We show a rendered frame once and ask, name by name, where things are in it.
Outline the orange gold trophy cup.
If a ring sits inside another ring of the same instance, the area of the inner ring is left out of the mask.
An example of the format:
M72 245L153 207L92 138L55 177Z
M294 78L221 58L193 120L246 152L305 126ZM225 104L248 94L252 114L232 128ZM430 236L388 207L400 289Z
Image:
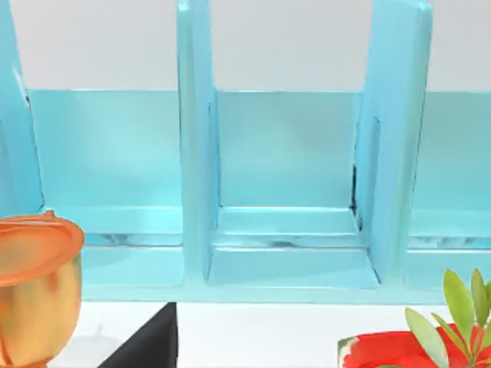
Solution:
M68 344L83 245L81 228L52 210L0 218L0 368L46 368Z

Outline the light blue upright rack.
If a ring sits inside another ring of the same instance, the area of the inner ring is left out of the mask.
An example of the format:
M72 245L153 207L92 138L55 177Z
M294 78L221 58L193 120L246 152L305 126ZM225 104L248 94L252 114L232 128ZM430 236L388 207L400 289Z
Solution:
M359 91L221 90L176 0L175 90L31 89L0 0L0 219L85 234L88 301L438 304L491 281L491 91L429 91L434 7L374 0Z

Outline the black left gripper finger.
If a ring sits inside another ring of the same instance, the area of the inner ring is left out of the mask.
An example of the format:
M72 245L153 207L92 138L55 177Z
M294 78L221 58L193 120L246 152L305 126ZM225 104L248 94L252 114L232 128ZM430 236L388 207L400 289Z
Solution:
M177 368L179 331L176 302L169 302L98 368Z

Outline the red plant pot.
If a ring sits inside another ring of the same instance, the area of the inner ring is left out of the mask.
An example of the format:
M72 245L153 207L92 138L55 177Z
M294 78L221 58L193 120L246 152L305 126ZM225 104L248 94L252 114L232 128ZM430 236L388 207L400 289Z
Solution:
M449 357L450 368L466 368L467 358L444 333L442 337ZM477 357L474 368L491 368L491 345ZM437 368L409 330L360 334L338 341L338 368Z

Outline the green leafy plant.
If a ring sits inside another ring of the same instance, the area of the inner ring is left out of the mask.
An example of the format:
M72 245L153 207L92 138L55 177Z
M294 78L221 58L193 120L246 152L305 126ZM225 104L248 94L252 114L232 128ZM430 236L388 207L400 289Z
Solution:
M443 294L453 323L433 313L437 322L434 326L407 307L405 320L410 332L437 368L450 368L450 348L445 339L463 356L463 368L491 368L491 284L484 282L477 268L469 284L447 269L443 273Z

